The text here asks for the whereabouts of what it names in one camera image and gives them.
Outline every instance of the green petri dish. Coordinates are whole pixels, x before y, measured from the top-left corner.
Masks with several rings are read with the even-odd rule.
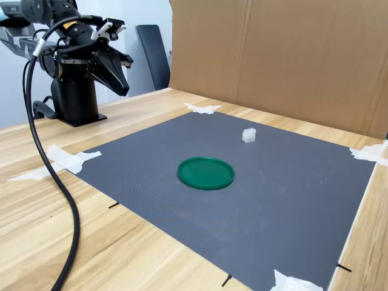
[[[208,156],[183,161],[178,167],[180,180],[200,190],[219,190],[228,187],[235,178],[235,171],[228,163]]]

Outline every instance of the wooden tabletop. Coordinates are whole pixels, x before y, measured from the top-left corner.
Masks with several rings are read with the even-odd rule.
[[[73,128],[41,119],[36,127],[45,150],[75,154],[188,113],[185,102],[356,149],[382,143],[170,89],[102,105],[105,121]],[[43,166],[27,124],[1,130],[0,141],[0,289],[50,290],[72,241],[70,207],[51,177],[6,182]],[[109,209],[116,201],[71,173],[59,177],[81,216],[65,290],[249,290],[234,278],[222,288],[221,269],[124,206]],[[387,226],[388,168],[377,165],[340,259],[352,272],[336,268],[331,290],[388,290]]]

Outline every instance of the black chair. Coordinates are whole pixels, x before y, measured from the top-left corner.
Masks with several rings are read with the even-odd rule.
[[[170,82],[170,67],[159,27],[137,25],[135,28],[147,58],[155,90],[167,88]]]

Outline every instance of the cardboard backdrop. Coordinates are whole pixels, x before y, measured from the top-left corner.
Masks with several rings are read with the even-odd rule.
[[[385,138],[388,1],[170,2],[171,88]]]

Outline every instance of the black cable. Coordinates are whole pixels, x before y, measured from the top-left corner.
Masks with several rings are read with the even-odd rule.
[[[28,67],[28,65],[29,65],[30,63],[31,63],[31,62],[28,61],[28,62],[25,64],[24,69],[23,69],[23,97],[24,97],[24,103],[25,103],[25,99],[26,99],[26,97],[25,97],[25,73],[27,72],[27,67]]]
[[[66,19],[63,19],[53,26],[51,26],[44,36],[42,37],[43,40],[47,40],[49,36],[61,25],[64,25],[68,22],[71,21],[80,21],[82,20],[81,16],[74,16],[74,17],[69,17]],[[56,280],[52,290],[53,291],[58,291],[62,288],[63,284],[65,283],[66,277],[69,274],[70,269],[72,268],[72,264],[74,262],[76,253],[77,253],[77,248],[78,248],[78,243],[79,243],[79,234],[81,231],[81,223],[79,220],[79,213],[77,209],[77,205],[69,193],[69,191],[66,189],[65,185],[62,183],[61,179],[58,177],[58,175],[55,173],[53,167],[50,164],[49,159],[47,158],[46,154],[44,153],[44,150],[42,148],[42,144],[39,140],[38,134],[36,132],[36,127],[34,124],[33,116],[32,116],[32,101],[31,101],[31,87],[32,87],[32,75],[33,71],[35,68],[37,56],[33,55],[31,59],[31,64],[30,68],[28,69],[28,74],[27,74],[27,89],[26,89],[26,108],[27,108],[27,116],[28,116],[28,123],[30,124],[30,129],[32,133],[32,137],[34,139],[34,142],[36,144],[36,148],[38,149],[38,152],[47,167],[47,170],[50,172],[52,175],[55,183],[57,183],[58,187],[62,190],[64,196],[66,197],[67,201],[70,204],[70,207],[72,209],[73,213],[73,219],[74,219],[74,234],[73,234],[73,241],[72,241],[72,246],[70,247],[69,255],[66,259],[66,262],[64,264],[64,267],[61,271],[61,273],[58,276],[58,279]]]
[[[47,53],[41,53],[42,56],[48,56],[48,55],[52,55],[54,52],[56,52],[58,49],[59,49],[59,43],[61,41],[65,41],[66,38],[59,38],[58,41],[56,42],[56,45],[55,45],[55,48],[53,48],[50,52],[47,52]]]
[[[46,32],[48,29],[38,29],[37,31],[34,32],[34,34],[32,35],[32,43],[34,44],[35,43],[35,36],[39,33],[39,32]]]

